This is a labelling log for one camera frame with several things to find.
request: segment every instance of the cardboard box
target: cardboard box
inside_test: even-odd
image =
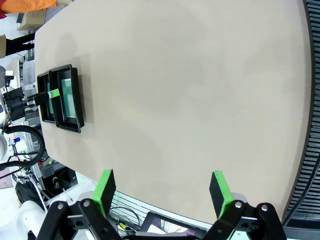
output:
[[[36,30],[45,24],[47,10],[26,12],[23,15],[22,23],[18,26],[18,30]]]

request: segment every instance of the black pants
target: black pants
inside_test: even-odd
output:
[[[11,54],[19,53],[24,50],[33,49],[35,47],[33,43],[28,43],[28,44],[25,44],[25,43],[32,41],[34,39],[35,39],[35,33],[21,36],[12,40],[7,39],[5,55],[8,56]]]

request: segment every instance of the plastic container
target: plastic container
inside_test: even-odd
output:
[[[71,64],[49,71],[51,89],[59,89],[60,96],[52,98],[55,124],[58,128],[81,133],[85,125],[82,112],[78,70]]]
[[[43,74],[40,74],[37,77],[37,85],[38,85],[39,93],[50,91],[49,78],[50,78],[50,75],[48,71]],[[46,103],[40,104],[40,109],[41,109],[42,121],[44,121],[45,123],[51,123],[51,124],[56,123],[53,104],[51,99],[49,99],[49,101]]]

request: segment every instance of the green tape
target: green tape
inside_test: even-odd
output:
[[[50,97],[51,99],[60,96],[60,92],[59,92],[58,88],[51,90],[51,91],[48,91],[48,94],[49,94],[49,96],[51,95],[51,97]]]
[[[98,208],[100,209],[100,212],[103,214],[104,217],[106,217],[105,214],[105,210],[103,207],[103,203],[102,203],[102,196],[103,196],[103,192],[106,188],[106,185],[108,183],[109,177],[111,175],[112,170],[104,170],[99,182],[97,183],[94,192],[92,194],[91,199],[95,202],[95,204],[98,206]]]
[[[214,175],[223,196],[223,204],[219,215],[220,218],[225,213],[227,206],[234,200],[234,196],[232,196],[232,193],[222,171],[214,171]]]

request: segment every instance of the person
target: person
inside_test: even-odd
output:
[[[6,35],[0,36],[0,58],[19,53],[24,50],[30,50],[35,47],[33,43],[27,43],[35,39],[35,33],[21,36],[15,39],[7,39]]]
[[[72,3],[72,0],[0,0],[0,19],[6,14],[27,13],[51,7],[61,7]]]

